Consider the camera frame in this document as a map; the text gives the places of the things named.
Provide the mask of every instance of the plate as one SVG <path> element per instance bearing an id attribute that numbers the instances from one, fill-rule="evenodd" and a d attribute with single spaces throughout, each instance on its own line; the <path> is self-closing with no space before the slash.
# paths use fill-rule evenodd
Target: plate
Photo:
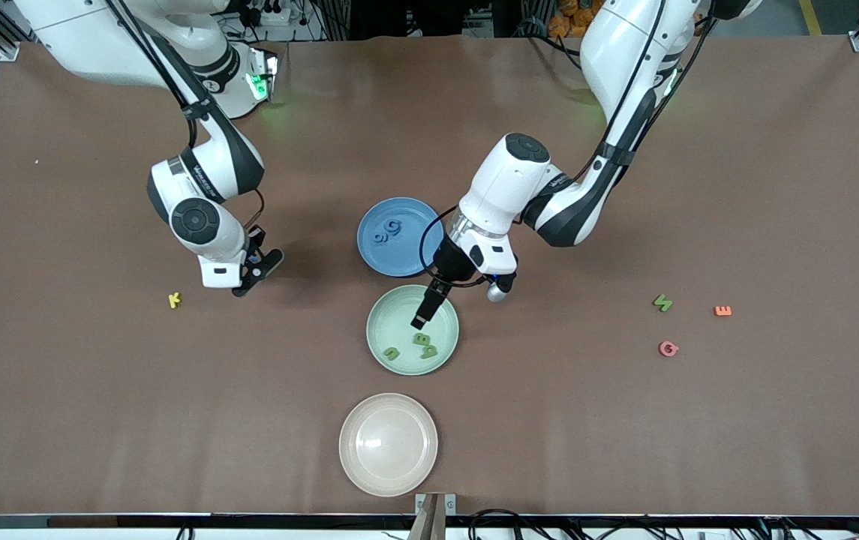
<path id="1" fill-rule="evenodd" d="M 395 197 L 372 206 L 359 222 L 356 246 L 373 270 L 391 278 L 423 273 L 419 261 L 419 239 L 436 211 L 419 199 Z M 422 256 L 432 263 L 433 253 L 443 242 L 443 225 L 436 222 L 426 235 Z"/>
<path id="2" fill-rule="evenodd" d="M 409 396 L 377 394 L 362 400 L 339 433 L 339 461 L 357 488 L 397 497 L 429 476 L 439 434 L 429 411 Z"/>
<path id="3" fill-rule="evenodd" d="M 396 287 L 372 305 L 366 320 L 370 352 L 386 369 L 399 375 L 425 375 L 438 369 L 449 360 L 459 341 L 459 317 L 449 300 L 443 301 L 422 329 L 409 324 L 425 291 L 425 286 L 416 284 Z M 433 350 L 426 351 L 426 345 L 432 345 Z"/>

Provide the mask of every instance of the yellow floor line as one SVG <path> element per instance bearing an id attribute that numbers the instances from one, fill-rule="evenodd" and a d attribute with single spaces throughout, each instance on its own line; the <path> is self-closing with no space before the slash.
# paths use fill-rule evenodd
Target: yellow floor line
<path id="1" fill-rule="evenodd" d="M 823 35 L 822 28 L 819 28 L 819 19 L 816 18 L 816 10 L 812 9 L 812 0 L 799 0 L 799 7 L 803 10 L 803 19 L 806 20 L 809 35 Z"/>

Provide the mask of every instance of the green plate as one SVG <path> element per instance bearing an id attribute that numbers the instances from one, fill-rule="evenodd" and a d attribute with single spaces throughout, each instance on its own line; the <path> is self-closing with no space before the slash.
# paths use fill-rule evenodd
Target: green plate
<path id="1" fill-rule="evenodd" d="M 402 286 L 388 291 L 372 307 L 366 321 L 366 341 L 372 355 L 386 369 L 399 375 L 432 372 L 446 363 L 459 341 L 459 318 L 449 300 L 443 301 L 432 321 L 420 331 L 409 324 L 425 291 L 425 286 Z M 426 351 L 426 339 L 428 345 L 435 348 L 433 355 L 430 355 L 432 349 Z M 390 349 L 398 354 L 387 355 Z"/>

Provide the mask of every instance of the table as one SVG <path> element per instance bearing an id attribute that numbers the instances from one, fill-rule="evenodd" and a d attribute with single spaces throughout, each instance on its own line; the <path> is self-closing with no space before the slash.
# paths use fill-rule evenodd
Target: table
<path id="1" fill-rule="evenodd" d="M 337 457 L 348 411 L 400 392 L 440 431 L 419 491 L 463 512 L 859 513 L 846 38 L 711 38 L 593 235 L 514 230 L 511 296 L 454 292 L 457 352 L 421 377 L 382 369 L 364 325 L 426 280 L 368 269 L 358 220 L 392 196 L 448 208 L 516 130 L 576 171 L 598 103 L 527 40 L 298 43 L 281 64 L 278 102 L 238 125 L 287 259 L 242 300 L 202 288 L 145 195 L 185 144 L 165 91 L 83 81 L 35 45 L 0 64 L 0 512 L 411 512 Z"/>

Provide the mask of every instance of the brown table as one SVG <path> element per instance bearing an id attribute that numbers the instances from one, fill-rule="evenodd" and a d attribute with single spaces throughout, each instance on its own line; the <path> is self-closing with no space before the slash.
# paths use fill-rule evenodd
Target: brown table
<path id="1" fill-rule="evenodd" d="M 515 230 L 510 298 L 454 292 L 459 349 L 422 377 L 368 352 L 372 303 L 425 280 L 368 269 L 360 217 L 447 208 L 516 130 L 576 171 L 600 108 L 524 40 L 301 43 L 283 69 L 238 125 L 287 259 L 240 300 L 202 287 L 147 200 L 185 144 L 165 91 L 83 81 L 35 45 L 0 64 L 0 512 L 408 512 L 337 457 L 348 411 L 395 391 L 439 426 L 420 491 L 464 512 L 859 513 L 846 38 L 708 41 L 590 239 Z"/>

